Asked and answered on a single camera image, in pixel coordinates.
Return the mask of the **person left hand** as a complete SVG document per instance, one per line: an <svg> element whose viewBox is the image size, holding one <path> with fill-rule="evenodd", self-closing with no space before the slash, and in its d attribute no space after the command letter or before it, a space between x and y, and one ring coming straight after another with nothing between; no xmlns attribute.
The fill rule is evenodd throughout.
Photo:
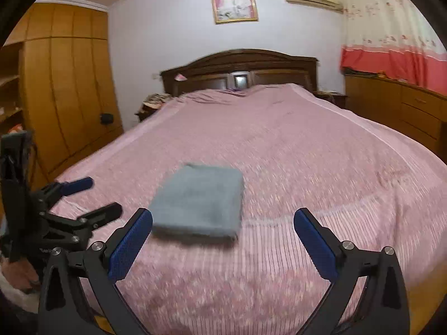
<svg viewBox="0 0 447 335"><path fill-rule="evenodd" d="M40 288L39 276L25 258L9 262L8 258L2 256L1 273L12 287L22 292L28 293Z"/></svg>

